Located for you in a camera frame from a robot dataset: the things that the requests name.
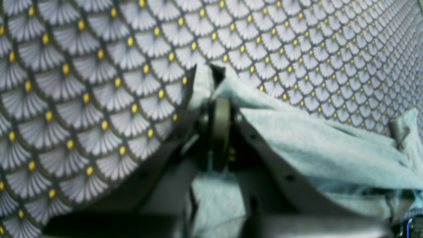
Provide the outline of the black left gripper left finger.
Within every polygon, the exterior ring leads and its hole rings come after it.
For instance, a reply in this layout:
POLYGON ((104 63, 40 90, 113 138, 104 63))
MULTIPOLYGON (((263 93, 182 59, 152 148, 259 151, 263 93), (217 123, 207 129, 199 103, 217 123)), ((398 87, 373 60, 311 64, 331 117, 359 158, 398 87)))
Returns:
POLYGON ((189 110, 163 145, 118 188, 93 204, 52 218, 48 238, 190 238, 192 181, 207 157, 210 103, 189 110))

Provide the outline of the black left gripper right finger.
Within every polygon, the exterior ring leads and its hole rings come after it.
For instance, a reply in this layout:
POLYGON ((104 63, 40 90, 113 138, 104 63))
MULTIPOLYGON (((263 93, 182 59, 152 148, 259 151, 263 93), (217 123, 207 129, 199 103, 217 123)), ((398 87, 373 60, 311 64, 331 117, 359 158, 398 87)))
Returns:
POLYGON ((331 202, 270 148, 230 100, 211 104, 212 168, 234 172, 247 217, 240 238, 388 238, 389 224, 331 202))

